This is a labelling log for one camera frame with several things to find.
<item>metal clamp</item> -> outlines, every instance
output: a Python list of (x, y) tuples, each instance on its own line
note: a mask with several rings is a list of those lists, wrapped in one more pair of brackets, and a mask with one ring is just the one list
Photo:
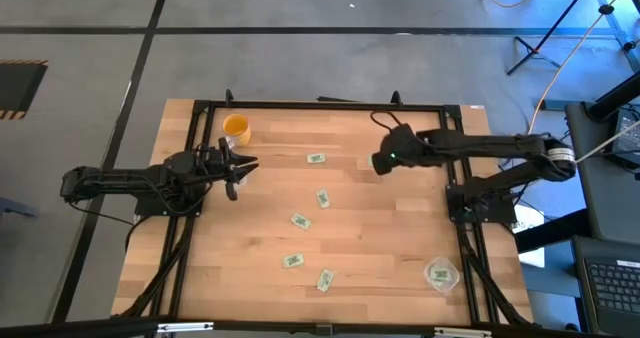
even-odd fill
[(200, 332), (205, 330), (213, 330), (213, 322), (158, 324), (158, 333)]
[(442, 338), (491, 338), (490, 331), (436, 327), (434, 337)]

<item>clear plastic container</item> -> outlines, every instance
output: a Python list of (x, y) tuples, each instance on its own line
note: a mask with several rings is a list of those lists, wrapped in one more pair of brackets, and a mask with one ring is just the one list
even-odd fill
[(438, 257), (427, 264), (424, 279), (438, 291), (448, 293), (460, 281), (460, 274), (451, 261)]

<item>keyboard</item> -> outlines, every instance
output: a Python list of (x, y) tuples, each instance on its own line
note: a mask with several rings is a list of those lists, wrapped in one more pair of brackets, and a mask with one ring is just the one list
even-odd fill
[(587, 270), (599, 308), (640, 314), (640, 269), (587, 260)]

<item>black floor line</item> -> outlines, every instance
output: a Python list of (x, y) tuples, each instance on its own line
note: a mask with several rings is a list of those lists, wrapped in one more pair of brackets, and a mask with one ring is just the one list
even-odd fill
[[(383, 35), (468, 35), (543, 36), (547, 28), (455, 28), (455, 27), (136, 27), (136, 26), (0, 26), (2, 34), (43, 35), (234, 35), (234, 34), (383, 34)], [(557, 28), (554, 36), (582, 36), (586, 28)], [(596, 28), (592, 36), (613, 39), (618, 31)]]
[[(160, 19), (160, 14), (162, 13), (162, 8), (164, 7), (165, 1), (166, 0), (156, 0), (151, 19), (149, 20), (148, 28), (155, 28), (158, 26), (158, 20)], [(136, 59), (133, 72), (131, 74), (129, 89), (127, 89), (124, 101), (122, 102), (120, 113), (118, 114), (118, 118), (113, 127), (113, 132), (107, 146), (107, 151), (102, 161), (102, 169), (113, 169), (113, 167), (115, 166), (116, 158), (120, 150), (120, 143), (122, 142), (122, 138), (124, 137), (127, 122), (129, 121), (129, 116), (133, 108), (136, 93), (138, 92), (138, 87), (140, 85), (140, 79), (142, 78), (142, 73), (147, 62), (147, 57), (149, 56), (149, 51), (151, 50), (153, 37), (153, 34), (146, 34), (142, 41), (142, 45), (138, 53), (138, 58)], [(100, 199), (93, 199), (91, 203), (89, 203), (88, 209), (93, 212), (100, 212), (103, 202), (104, 196), (102, 196)], [(80, 281), (80, 276), (82, 275), (82, 268), (87, 258), (87, 254), (91, 246), (91, 240), (93, 238), (97, 223), (98, 217), (95, 214), (87, 214), (82, 220), (78, 243), (74, 250), (69, 269), (67, 270), (66, 278), (63, 283), (62, 290), (60, 291), (58, 303), (53, 312), (52, 323), (62, 323), (67, 319), (67, 315), (69, 314), (71, 304), (73, 303), (73, 296), (75, 295), (78, 282)]]

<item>tripod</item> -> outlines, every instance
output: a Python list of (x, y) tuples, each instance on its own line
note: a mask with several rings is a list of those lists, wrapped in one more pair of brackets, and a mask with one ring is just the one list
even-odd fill
[(554, 67), (560, 68), (560, 64), (558, 64), (554, 60), (552, 60), (552, 59), (540, 54), (540, 48), (542, 48), (542, 45), (547, 41), (547, 39), (549, 39), (551, 34), (553, 34), (553, 31), (555, 31), (556, 28), (558, 28), (558, 25), (560, 25), (562, 20), (567, 16), (567, 14), (569, 14), (569, 12), (571, 11), (571, 8), (573, 8), (573, 6), (577, 2), (578, 2), (578, 0), (573, 0), (571, 2), (571, 4), (569, 4), (567, 9), (564, 10), (564, 12), (560, 16), (560, 18), (558, 18), (558, 20), (553, 24), (551, 29), (549, 29), (547, 34), (545, 34), (545, 36), (542, 38), (542, 40), (540, 41), (540, 43), (538, 43), (538, 45), (536, 47), (532, 47), (524, 39), (516, 36), (516, 38), (515, 38), (516, 41), (519, 42), (520, 44), (524, 45), (527, 48), (527, 55), (524, 58), (522, 58), (518, 63), (516, 63), (516, 65), (513, 66), (513, 68), (509, 69), (509, 71), (507, 72), (507, 75), (513, 74), (513, 72), (515, 72), (516, 69), (520, 68), (520, 66), (523, 65), (524, 63), (526, 63), (529, 59), (542, 59), (542, 60), (545, 60), (545, 61), (551, 63)]

